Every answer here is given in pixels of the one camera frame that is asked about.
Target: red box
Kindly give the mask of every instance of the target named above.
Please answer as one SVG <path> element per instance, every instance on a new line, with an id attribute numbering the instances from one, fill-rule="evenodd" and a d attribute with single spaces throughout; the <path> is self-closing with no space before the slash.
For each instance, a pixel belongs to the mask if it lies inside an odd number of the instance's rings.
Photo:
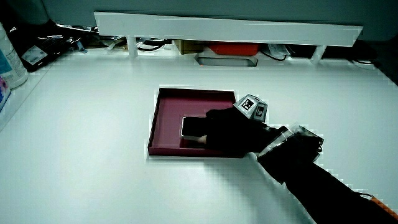
<path id="1" fill-rule="evenodd" d="M 195 141 L 180 138 L 184 116 L 206 116 L 211 109 L 230 108 L 233 91 L 160 88 L 148 143 L 150 156 L 243 157 L 203 148 Z"/>
<path id="2" fill-rule="evenodd" d="M 259 51 L 259 44 L 235 42 L 210 42 L 209 48 L 216 54 L 253 56 Z"/>

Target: bottle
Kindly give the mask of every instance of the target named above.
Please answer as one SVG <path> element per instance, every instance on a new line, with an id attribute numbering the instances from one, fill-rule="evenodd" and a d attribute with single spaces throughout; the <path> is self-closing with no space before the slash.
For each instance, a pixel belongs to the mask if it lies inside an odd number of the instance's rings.
<path id="1" fill-rule="evenodd" d="M 0 77 L 10 89 L 25 83 L 29 74 L 0 23 Z"/>

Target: wire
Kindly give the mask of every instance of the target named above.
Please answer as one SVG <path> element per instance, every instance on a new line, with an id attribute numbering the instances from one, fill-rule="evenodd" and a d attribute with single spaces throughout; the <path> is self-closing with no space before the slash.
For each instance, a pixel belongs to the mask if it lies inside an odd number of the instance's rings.
<path id="1" fill-rule="evenodd" d="M 141 44 L 143 44 L 143 42 L 138 42 L 138 43 L 137 43 L 137 50 L 146 51 L 146 52 L 159 50 L 160 48 L 162 48 L 162 47 L 164 46 L 164 45 L 160 45 L 160 46 L 153 47 L 153 48 L 151 48 L 151 49 L 147 49 L 147 48 L 142 48 L 142 47 L 140 47 Z"/>
<path id="2" fill-rule="evenodd" d="M 286 59 L 286 55 L 285 55 L 282 59 L 280 59 L 280 58 L 275 58 L 275 57 L 273 57 L 273 56 L 271 56 L 271 55 L 265 53 L 265 52 L 262 51 L 262 50 L 260 50 L 260 52 L 263 53 L 265 56 L 268 56 L 268 57 L 270 57 L 270 58 L 272 58 L 272 59 L 274 59 L 274 60 L 280 61 L 280 62 Z"/>
<path id="3" fill-rule="evenodd" d="M 141 44 L 145 44 L 145 45 L 150 45 L 150 46 L 155 46 L 153 48 L 147 49 L 147 48 L 143 48 L 140 47 Z M 137 43 L 137 49 L 141 50 L 141 51 L 146 51 L 146 52 L 151 52 L 151 51 L 155 51 L 160 49 L 161 47 L 163 47 L 165 44 L 171 44 L 171 40 L 169 39 L 164 39 L 164 40 L 160 40 L 160 41 L 156 41 L 156 40 L 145 40 L 143 42 L 138 42 Z"/>
<path id="4" fill-rule="evenodd" d="M 358 68 L 362 68 L 362 69 L 365 69 L 365 70 L 374 70 L 374 68 L 364 68 L 364 67 L 361 67 L 361 66 L 355 64 L 354 62 L 356 62 L 356 61 L 355 61 L 355 60 L 352 60 L 352 61 L 351 61 L 351 63 L 352 63 L 353 65 L 357 66 Z"/>
<path id="5" fill-rule="evenodd" d="M 353 60 L 354 62 L 358 62 L 358 63 L 361 63 L 361 64 L 364 64 L 364 65 L 371 65 L 371 64 L 373 64 L 372 62 L 360 62 L 359 60 Z"/>

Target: hand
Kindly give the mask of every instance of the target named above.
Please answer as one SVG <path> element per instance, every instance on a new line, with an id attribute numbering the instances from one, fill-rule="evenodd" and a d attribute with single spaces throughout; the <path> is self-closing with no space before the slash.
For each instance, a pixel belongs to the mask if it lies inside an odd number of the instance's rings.
<path id="1" fill-rule="evenodd" d="M 261 152 L 278 137 L 286 127 L 279 129 L 248 119 L 235 107 L 224 110 L 209 110 L 206 135 L 198 142 L 207 148 L 221 151 L 247 153 Z"/>

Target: maroon box lid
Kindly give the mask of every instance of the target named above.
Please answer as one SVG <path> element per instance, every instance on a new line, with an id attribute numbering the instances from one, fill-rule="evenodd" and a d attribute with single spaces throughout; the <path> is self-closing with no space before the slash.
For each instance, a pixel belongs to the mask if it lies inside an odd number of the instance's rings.
<path id="1" fill-rule="evenodd" d="M 243 157 L 242 154 L 205 149 L 195 141 L 180 138 L 184 116 L 205 117 L 211 109 L 230 108 L 233 91 L 160 88 L 152 122 L 150 156 Z"/>

